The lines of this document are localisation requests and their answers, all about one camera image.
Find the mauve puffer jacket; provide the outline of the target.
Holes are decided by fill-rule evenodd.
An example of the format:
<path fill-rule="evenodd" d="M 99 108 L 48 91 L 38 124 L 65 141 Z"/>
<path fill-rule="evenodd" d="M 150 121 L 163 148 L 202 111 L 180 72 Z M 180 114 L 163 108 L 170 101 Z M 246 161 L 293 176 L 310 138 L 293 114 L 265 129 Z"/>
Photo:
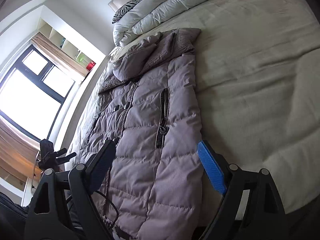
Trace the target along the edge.
<path fill-rule="evenodd" d="M 72 164 L 116 141 L 95 206 L 128 239 L 191 239 L 202 202 L 197 28 L 156 33 L 110 61 L 69 148 Z"/>

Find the black framed window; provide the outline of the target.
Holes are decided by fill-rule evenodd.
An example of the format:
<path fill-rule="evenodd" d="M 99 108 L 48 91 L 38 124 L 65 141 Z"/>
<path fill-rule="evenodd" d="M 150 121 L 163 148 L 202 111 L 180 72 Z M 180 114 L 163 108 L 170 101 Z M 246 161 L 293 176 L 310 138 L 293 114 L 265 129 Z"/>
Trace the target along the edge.
<path fill-rule="evenodd" d="M 74 84 L 30 45 L 1 80 L 1 117 L 35 141 L 48 139 Z"/>

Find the red box on shelf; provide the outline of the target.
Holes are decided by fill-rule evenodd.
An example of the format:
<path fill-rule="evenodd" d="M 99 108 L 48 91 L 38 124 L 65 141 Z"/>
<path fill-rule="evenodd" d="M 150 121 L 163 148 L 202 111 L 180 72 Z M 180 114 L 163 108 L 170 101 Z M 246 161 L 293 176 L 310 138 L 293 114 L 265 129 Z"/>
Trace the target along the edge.
<path fill-rule="evenodd" d="M 96 65 L 96 63 L 95 63 L 94 61 L 91 61 L 91 62 L 87 65 L 86 69 L 90 72 L 95 65 Z"/>

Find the green container on shelf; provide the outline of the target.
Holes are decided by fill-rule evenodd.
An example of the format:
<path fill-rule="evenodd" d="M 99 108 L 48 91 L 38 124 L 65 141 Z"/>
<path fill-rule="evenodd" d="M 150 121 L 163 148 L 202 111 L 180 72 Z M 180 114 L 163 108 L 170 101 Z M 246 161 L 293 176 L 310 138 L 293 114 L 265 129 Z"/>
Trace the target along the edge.
<path fill-rule="evenodd" d="M 83 59 L 84 59 L 84 56 L 85 56 L 84 53 L 79 52 L 78 55 L 75 57 L 75 61 L 77 63 L 81 63 L 83 61 Z"/>

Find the tan curtain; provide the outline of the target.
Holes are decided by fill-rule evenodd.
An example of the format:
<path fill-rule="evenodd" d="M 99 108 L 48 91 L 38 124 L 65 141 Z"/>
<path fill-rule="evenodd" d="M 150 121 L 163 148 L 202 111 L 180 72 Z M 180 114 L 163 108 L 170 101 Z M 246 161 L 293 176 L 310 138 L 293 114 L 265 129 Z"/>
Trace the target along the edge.
<path fill-rule="evenodd" d="M 42 33 L 38 32 L 36 35 L 34 35 L 31 38 L 31 42 L 47 56 L 49 56 L 49 58 L 52 59 L 55 64 L 60 65 L 65 70 L 69 71 L 70 74 L 75 76 L 77 73 L 85 78 L 89 73 L 86 68 L 82 67 L 74 59 L 68 56 Z"/>

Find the beige bed blanket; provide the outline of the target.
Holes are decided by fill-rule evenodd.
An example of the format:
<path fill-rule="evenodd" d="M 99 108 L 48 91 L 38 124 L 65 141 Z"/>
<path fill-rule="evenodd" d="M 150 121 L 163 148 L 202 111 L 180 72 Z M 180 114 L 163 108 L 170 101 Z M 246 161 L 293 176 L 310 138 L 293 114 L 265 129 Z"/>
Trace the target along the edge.
<path fill-rule="evenodd" d="M 203 135 L 228 160 L 271 170 L 285 212 L 319 195 L 319 22 L 304 0 L 208 0 L 158 26 L 202 29 Z"/>

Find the zebra print pillow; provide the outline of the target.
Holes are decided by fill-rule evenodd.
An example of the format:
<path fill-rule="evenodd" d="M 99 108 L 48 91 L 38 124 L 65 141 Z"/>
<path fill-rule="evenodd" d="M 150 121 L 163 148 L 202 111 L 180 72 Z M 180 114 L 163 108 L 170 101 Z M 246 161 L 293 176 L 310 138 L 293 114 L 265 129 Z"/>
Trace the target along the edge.
<path fill-rule="evenodd" d="M 112 24 L 117 23 L 127 12 L 133 9 L 142 0 L 129 0 L 122 5 L 114 14 L 112 18 Z"/>

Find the white folded duvet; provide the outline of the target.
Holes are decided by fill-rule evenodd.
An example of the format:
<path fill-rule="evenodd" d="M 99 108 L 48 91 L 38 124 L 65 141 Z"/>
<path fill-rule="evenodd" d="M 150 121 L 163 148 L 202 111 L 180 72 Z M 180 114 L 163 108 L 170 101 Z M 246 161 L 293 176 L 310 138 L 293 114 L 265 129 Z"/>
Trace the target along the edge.
<path fill-rule="evenodd" d="M 124 47 L 138 36 L 207 0 L 142 0 L 113 28 L 115 46 Z"/>

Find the white wall shelf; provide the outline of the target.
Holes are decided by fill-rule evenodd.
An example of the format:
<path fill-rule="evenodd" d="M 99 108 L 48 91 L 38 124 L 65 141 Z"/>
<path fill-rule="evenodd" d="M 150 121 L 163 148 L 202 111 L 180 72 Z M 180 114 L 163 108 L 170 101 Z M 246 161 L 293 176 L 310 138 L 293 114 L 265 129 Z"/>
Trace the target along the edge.
<path fill-rule="evenodd" d="M 84 53 L 74 44 L 72 44 L 69 40 L 67 40 L 64 36 L 62 36 L 59 32 L 57 32 L 51 25 L 49 25 L 42 18 L 39 19 L 38 31 L 74 60 L 79 52 Z M 92 60 L 85 53 L 84 55 L 84 59 L 80 63 L 80 65 L 86 68 Z"/>

